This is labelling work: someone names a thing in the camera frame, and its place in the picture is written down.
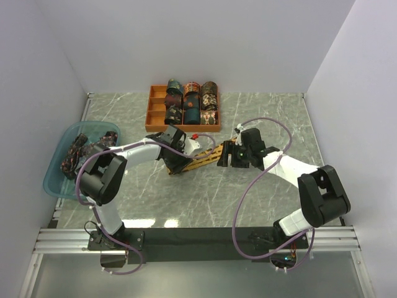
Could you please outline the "yellow beetle print tie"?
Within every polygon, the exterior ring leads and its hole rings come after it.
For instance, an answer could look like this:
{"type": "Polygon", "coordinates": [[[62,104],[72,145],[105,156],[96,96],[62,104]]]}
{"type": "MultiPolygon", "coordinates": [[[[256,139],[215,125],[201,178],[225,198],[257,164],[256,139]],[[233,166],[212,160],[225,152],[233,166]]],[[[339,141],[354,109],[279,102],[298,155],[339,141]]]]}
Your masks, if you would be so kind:
{"type": "Polygon", "coordinates": [[[198,169],[200,167],[217,162],[220,159],[223,150],[223,144],[221,143],[217,145],[210,155],[208,155],[205,158],[202,158],[204,155],[208,154],[210,150],[211,149],[209,148],[204,152],[199,153],[197,156],[199,156],[200,159],[193,159],[192,162],[190,162],[185,168],[182,169],[181,173],[192,171],[193,169],[198,169]]]}

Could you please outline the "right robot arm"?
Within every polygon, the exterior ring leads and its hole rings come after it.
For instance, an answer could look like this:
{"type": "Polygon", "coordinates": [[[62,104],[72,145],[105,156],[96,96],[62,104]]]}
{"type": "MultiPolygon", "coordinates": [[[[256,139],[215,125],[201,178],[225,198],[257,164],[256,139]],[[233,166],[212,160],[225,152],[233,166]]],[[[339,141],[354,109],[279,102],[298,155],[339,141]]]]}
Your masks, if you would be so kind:
{"type": "Polygon", "coordinates": [[[223,142],[217,165],[227,167],[228,162],[234,168],[253,166],[266,171],[298,189],[300,208],[276,220],[272,227],[265,229],[265,235],[251,235],[253,239],[286,248],[298,233],[318,228],[351,210],[335,168],[309,165],[276,147],[267,147],[257,128],[240,131],[235,141],[223,142]]]}

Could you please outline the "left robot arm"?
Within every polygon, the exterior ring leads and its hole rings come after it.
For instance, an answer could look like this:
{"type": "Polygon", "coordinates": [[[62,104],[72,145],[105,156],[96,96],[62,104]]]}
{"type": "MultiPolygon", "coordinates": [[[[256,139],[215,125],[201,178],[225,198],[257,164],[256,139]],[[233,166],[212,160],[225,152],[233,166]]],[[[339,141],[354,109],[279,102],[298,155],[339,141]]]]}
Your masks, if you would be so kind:
{"type": "Polygon", "coordinates": [[[193,161],[201,145],[174,125],[125,146],[95,145],[76,176],[76,195],[94,212],[97,231],[110,249],[128,248],[136,238],[126,231],[114,202],[125,171],[147,161],[163,160],[173,172],[180,173],[193,161]]]}

